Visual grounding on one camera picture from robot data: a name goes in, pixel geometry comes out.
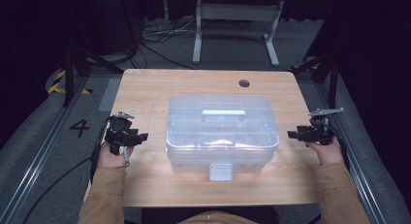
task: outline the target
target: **aluminum rail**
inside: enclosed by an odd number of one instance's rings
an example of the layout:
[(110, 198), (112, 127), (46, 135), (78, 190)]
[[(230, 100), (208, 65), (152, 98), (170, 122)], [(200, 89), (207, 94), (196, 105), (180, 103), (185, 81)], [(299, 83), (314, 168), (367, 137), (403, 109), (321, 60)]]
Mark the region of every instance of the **aluminum rail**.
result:
[(34, 183), (37, 180), (37, 177), (39, 176), (40, 172), (43, 169), (43, 166), (45, 165), (48, 159), (48, 156), (54, 148), (54, 144), (60, 135), (62, 126), (65, 120), (67, 119), (70, 110), (73, 108), (77, 98), (80, 96), (82, 90), (85, 88), (87, 81), (88, 78), (86, 77), (79, 78), (75, 88), (75, 95), (72, 101), (66, 108), (62, 108), (60, 113), (56, 117), (54, 124), (50, 129), (50, 132), (46, 136), (45, 141), (39, 149), (39, 152), (37, 153), (31, 165), (28, 167), (15, 194), (7, 204), (6, 208), (4, 209), (0, 217), (0, 224), (14, 223), (16, 216), (18, 215), (21, 209), (21, 206), (23, 205), (28, 194), (30, 193)]

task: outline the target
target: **container latch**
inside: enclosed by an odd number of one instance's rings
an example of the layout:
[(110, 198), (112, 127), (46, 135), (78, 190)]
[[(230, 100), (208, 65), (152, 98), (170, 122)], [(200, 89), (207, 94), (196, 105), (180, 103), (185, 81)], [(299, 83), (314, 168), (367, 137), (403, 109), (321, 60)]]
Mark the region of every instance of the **container latch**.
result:
[(210, 181), (230, 181), (233, 180), (233, 164), (210, 164)]

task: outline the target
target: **container handle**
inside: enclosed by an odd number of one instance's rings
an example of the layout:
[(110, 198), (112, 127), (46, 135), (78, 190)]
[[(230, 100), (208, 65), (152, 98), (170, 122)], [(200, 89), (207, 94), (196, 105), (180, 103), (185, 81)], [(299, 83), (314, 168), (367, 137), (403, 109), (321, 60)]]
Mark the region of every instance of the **container handle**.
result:
[(245, 111), (242, 110), (203, 110), (202, 120), (205, 121), (209, 117), (236, 117), (238, 121), (243, 121), (245, 118)]

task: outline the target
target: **clear plastic container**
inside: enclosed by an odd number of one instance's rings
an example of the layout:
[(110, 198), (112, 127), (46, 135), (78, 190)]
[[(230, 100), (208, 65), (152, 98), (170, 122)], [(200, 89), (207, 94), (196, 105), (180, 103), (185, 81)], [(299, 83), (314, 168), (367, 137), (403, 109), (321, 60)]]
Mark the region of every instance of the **clear plastic container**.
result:
[(170, 101), (166, 143), (176, 173), (207, 173), (210, 180), (257, 173), (279, 142), (265, 97), (175, 96)]

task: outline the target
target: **printed number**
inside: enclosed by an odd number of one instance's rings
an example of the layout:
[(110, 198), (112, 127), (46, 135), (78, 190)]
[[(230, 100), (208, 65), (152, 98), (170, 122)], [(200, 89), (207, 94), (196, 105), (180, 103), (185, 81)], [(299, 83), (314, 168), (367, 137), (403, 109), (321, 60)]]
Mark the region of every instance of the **printed number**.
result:
[(85, 126), (86, 123), (87, 123), (87, 120), (82, 119), (81, 121), (77, 122), (76, 124), (70, 126), (70, 129), (79, 130), (78, 138), (81, 138), (82, 131), (86, 130), (86, 129), (90, 129), (90, 127)]

